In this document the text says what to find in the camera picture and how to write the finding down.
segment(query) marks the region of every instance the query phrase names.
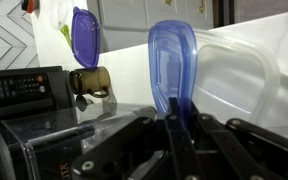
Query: blue plastic lid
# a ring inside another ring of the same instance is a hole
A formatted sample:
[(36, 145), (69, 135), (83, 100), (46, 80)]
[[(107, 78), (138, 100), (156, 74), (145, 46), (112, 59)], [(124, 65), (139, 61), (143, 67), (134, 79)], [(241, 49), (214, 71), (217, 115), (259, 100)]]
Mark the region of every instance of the blue plastic lid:
[(150, 77), (158, 113), (168, 110), (168, 98), (176, 97), (183, 116), (190, 115), (197, 69), (197, 47), (190, 25), (162, 21), (149, 33)]
[(100, 31), (96, 17), (87, 10), (74, 8), (72, 50), (75, 59), (85, 68), (97, 66)]

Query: clear plastic container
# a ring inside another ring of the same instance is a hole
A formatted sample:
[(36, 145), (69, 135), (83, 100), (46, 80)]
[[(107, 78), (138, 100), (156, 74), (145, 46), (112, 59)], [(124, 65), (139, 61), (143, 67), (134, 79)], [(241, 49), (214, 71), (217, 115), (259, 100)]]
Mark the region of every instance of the clear plastic container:
[(194, 30), (198, 70), (193, 102), (225, 123), (265, 120), (280, 82), (274, 56), (263, 47), (210, 31)]

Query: purple lid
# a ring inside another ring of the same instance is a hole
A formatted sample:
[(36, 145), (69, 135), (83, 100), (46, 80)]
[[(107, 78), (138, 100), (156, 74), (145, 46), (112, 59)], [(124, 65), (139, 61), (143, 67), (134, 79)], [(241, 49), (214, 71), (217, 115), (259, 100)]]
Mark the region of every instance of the purple lid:
[(89, 11), (74, 7), (72, 50), (75, 59), (85, 68), (97, 66), (100, 31), (96, 17)]

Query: control panel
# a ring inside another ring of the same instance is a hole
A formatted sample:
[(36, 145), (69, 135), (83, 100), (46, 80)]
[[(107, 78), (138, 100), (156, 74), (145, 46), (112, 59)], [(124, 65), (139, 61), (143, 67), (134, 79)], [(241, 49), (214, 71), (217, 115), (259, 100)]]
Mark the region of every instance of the control panel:
[(51, 93), (46, 73), (0, 77), (0, 107), (47, 98)]

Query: plastic container lid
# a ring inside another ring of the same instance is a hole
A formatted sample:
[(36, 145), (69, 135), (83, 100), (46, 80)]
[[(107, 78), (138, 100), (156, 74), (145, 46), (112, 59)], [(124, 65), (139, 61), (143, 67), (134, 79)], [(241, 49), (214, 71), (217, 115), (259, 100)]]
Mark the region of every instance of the plastic container lid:
[(216, 32), (194, 30), (198, 73), (193, 102), (225, 123), (240, 118), (260, 124), (280, 82), (277, 62), (265, 48)]
[(149, 33), (150, 78), (158, 113), (168, 110), (168, 98), (176, 97), (182, 115), (190, 114), (197, 69), (195, 36), (180, 21), (162, 21)]
[(96, 67), (100, 51), (100, 31), (96, 17), (87, 10), (74, 8), (72, 50), (85, 68)]

